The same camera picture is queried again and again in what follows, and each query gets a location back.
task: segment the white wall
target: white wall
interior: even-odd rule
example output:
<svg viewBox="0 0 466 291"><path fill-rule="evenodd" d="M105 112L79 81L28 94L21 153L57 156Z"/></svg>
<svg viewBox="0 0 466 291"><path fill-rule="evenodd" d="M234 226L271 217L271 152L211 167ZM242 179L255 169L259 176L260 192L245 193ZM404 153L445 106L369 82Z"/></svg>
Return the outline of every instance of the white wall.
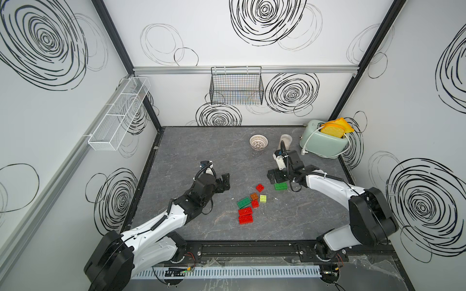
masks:
<svg viewBox="0 0 466 291"><path fill-rule="evenodd" d="M263 74L262 105L211 105L210 75L147 75L153 84L150 91L162 126L302 125L310 119L326 121L351 76Z"/></svg>
<svg viewBox="0 0 466 291"><path fill-rule="evenodd" d="M89 150L0 291L89 288L84 266L102 234L118 232L123 224L155 133L152 122L138 135L127 133L123 142L130 145L130 157Z"/></svg>
<svg viewBox="0 0 466 291"><path fill-rule="evenodd" d="M4 3L0 250L126 75L89 0Z"/></svg>
<svg viewBox="0 0 466 291"><path fill-rule="evenodd" d="M390 240L416 290L464 288L465 9L408 1L386 59L370 65L341 114L367 116L354 116L362 133L346 160L357 185L387 194L402 229Z"/></svg>
<svg viewBox="0 0 466 291"><path fill-rule="evenodd" d="M175 53L181 66L194 66L196 54L200 66L351 64L346 52L352 40L366 28L380 23L391 3L391 0L105 1L134 66L176 66ZM259 12L243 18L238 16L238 7L240 14L246 15L247 10ZM265 22L263 27L253 25L259 19ZM247 26L255 32L246 33ZM358 46L368 45L375 32L372 29L365 34ZM192 51L176 52L182 47Z"/></svg>

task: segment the red lego brick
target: red lego brick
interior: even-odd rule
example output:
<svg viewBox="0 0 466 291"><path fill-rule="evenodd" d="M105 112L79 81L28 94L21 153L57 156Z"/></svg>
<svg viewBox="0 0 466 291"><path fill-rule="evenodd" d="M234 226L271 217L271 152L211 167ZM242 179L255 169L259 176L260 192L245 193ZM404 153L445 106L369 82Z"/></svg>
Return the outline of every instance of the red lego brick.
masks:
<svg viewBox="0 0 466 291"><path fill-rule="evenodd" d="M259 191L259 193L261 193L262 190L264 190L264 186L262 186L262 184L259 184L257 185L256 189Z"/></svg>
<svg viewBox="0 0 466 291"><path fill-rule="evenodd" d="M240 214L240 216L249 215L253 213L253 210L251 207L246 207L246 208L238 210L238 213Z"/></svg>
<svg viewBox="0 0 466 291"><path fill-rule="evenodd" d="M243 215L239 217L240 224L247 224L254 222L252 214Z"/></svg>
<svg viewBox="0 0 466 291"><path fill-rule="evenodd" d="M253 205L253 208L258 208L259 207L259 202L257 200L253 200L251 202L251 204Z"/></svg>

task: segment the mint green toaster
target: mint green toaster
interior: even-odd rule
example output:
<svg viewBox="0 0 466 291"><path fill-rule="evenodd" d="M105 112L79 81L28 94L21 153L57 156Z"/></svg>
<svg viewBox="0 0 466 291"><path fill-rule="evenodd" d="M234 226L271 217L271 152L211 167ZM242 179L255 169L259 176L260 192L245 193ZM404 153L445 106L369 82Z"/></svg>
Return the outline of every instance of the mint green toaster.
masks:
<svg viewBox="0 0 466 291"><path fill-rule="evenodd" d="M324 123L325 122L316 119L309 121L299 140L299 145L303 149L301 151L302 155L306 150L318 156L336 159L338 154L344 150L348 144L348 138L345 136L343 136L343 138L338 138L316 131L311 138L309 138L309 136Z"/></svg>

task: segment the green lego brick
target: green lego brick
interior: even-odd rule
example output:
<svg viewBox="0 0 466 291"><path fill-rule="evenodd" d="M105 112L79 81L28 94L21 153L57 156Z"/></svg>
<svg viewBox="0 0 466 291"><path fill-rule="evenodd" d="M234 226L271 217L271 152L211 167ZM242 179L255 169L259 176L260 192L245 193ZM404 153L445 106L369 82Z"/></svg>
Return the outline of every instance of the green lego brick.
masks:
<svg viewBox="0 0 466 291"><path fill-rule="evenodd" d="M288 185L286 182L274 184L275 190L287 190Z"/></svg>
<svg viewBox="0 0 466 291"><path fill-rule="evenodd" d="M239 200L236 204L238 205L240 209L243 209L249 204L251 204L251 200L249 200L249 197L246 197L244 199Z"/></svg>

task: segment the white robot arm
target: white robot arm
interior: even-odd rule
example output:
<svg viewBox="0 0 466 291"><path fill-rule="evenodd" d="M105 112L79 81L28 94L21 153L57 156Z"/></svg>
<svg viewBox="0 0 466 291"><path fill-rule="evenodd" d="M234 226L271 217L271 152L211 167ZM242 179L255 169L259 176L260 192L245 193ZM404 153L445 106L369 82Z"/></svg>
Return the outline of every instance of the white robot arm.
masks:
<svg viewBox="0 0 466 291"><path fill-rule="evenodd" d="M304 166L297 152L287 151L283 142L281 149L275 151L274 159L278 168L267 173L272 184L289 181L293 191L291 183L317 190L349 211L349 224L317 238L315 252L322 261L331 260L342 248L359 244L387 244L388 236L398 230L396 219L379 189L353 186L315 166Z"/></svg>
<svg viewBox="0 0 466 291"><path fill-rule="evenodd" d="M160 262L182 260L186 241L174 230L201 214L215 193L230 189L230 174L216 177L212 161L202 161L192 186L167 210L151 220L122 232L104 235L84 267L89 290L122 290L131 277Z"/></svg>

